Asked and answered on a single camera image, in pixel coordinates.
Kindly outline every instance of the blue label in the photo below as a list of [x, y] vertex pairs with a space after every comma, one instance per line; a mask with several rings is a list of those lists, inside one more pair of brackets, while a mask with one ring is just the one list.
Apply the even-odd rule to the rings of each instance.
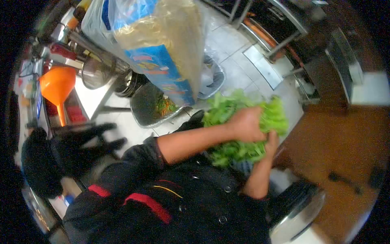
[[128, 6], [126, 10], [121, 9], [122, 6], [116, 6], [116, 11], [120, 13], [117, 13], [115, 16], [113, 29], [118, 30], [145, 16], [151, 15], [154, 12], [157, 1], [158, 0], [137, 0]]
[[165, 45], [125, 50], [146, 77], [180, 106], [195, 104], [188, 80], [183, 80]]

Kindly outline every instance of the man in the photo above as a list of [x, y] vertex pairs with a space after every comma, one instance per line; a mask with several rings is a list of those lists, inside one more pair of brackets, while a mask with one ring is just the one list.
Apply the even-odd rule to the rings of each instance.
[[69, 206], [63, 223], [71, 242], [270, 243], [265, 197], [276, 132], [268, 134], [266, 156], [242, 186], [229, 169], [212, 167], [200, 154], [231, 140], [266, 140], [261, 112], [242, 109], [224, 125], [179, 129], [130, 148]]

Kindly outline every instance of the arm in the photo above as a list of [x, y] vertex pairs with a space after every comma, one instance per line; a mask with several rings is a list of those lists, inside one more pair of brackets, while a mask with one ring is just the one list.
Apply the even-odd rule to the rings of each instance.
[[279, 137], [276, 131], [268, 134], [268, 142], [265, 145], [266, 156], [253, 166], [243, 193], [253, 199], [262, 199], [268, 193], [269, 175], [272, 168], [272, 159], [279, 146]]
[[176, 164], [201, 151], [227, 141], [263, 141], [259, 129], [260, 107], [238, 111], [228, 123], [160, 136], [158, 147], [168, 164]]
[[269, 175], [272, 167], [272, 159], [279, 146], [279, 138], [275, 131], [268, 134], [268, 142], [265, 145], [266, 156], [255, 166], [249, 176], [240, 196], [243, 212], [239, 219], [235, 240], [240, 243], [263, 243], [270, 244], [266, 213], [268, 211]]

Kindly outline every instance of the plastic bag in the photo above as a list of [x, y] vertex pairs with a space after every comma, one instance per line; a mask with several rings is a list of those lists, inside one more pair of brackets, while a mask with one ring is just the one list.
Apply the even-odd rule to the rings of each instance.
[[102, 49], [112, 53], [125, 62], [131, 63], [131, 60], [125, 55], [123, 49], [114, 38], [114, 34], [107, 27], [110, 27], [107, 20], [107, 14], [103, 13], [103, 5], [108, 7], [108, 0], [92, 1], [83, 21], [81, 30], [94, 43]]
[[195, 104], [205, 28], [193, 0], [110, 0], [108, 20], [137, 72], [178, 106]]

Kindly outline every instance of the metal bowl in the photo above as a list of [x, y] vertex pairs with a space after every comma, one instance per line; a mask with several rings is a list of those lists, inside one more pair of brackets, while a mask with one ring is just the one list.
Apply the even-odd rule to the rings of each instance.
[[158, 127], [183, 110], [184, 107], [180, 107], [175, 112], [165, 116], [157, 114], [156, 103], [157, 99], [162, 94], [163, 92], [151, 82], [141, 86], [141, 88], [134, 93], [130, 101], [130, 106], [133, 111], [134, 119], [141, 128]]

